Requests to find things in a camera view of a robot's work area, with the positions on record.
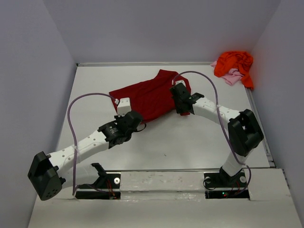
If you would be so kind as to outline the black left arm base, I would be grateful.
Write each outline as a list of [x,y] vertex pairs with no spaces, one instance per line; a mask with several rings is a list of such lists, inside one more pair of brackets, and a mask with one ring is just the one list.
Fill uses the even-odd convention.
[[99,177],[93,184],[80,185],[75,194],[80,200],[119,200],[121,174],[108,172],[107,177]]

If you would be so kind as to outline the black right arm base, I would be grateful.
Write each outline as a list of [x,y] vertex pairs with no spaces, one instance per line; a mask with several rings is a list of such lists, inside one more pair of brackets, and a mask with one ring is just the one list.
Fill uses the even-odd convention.
[[222,180],[219,172],[204,173],[203,187],[205,198],[211,199],[250,199],[248,189],[245,189],[247,179],[241,171],[233,180]]

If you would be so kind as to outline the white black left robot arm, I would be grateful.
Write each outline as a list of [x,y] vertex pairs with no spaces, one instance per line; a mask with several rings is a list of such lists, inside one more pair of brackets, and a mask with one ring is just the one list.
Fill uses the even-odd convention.
[[99,163],[85,168],[77,168],[77,164],[129,141],[142,122],[141,114],[129,111],[124,116],[115,116],[114,121],[100,126],[76,145],[49,154],[37,153],[29,168],[28,178],[39,198],[49,200],[70,186],[87,185],[95,189],[101,183],[109,187],[108,174]]

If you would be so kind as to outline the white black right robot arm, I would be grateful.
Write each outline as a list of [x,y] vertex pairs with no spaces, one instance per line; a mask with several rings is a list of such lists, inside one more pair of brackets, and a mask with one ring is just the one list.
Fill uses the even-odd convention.
[[237,111],[220,106],[199,93],[191,95],[182,83],[170,88],[170,92],[178,114],[191,113],[219,124],[231,149],[219,172],[205,174],[206,189],[231,188],[240,182],[249,154],[264,138],[255,114],[249,109]]

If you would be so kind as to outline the dark red t-shirt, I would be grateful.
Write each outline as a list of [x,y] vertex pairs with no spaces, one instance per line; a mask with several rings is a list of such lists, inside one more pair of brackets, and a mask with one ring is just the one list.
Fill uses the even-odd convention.
[[148,123],[176,109],[170,88],[177,74],[161,69],[155,78],[113,90],[109,95],[119,100],[130,98],[132,110],[140,113]]

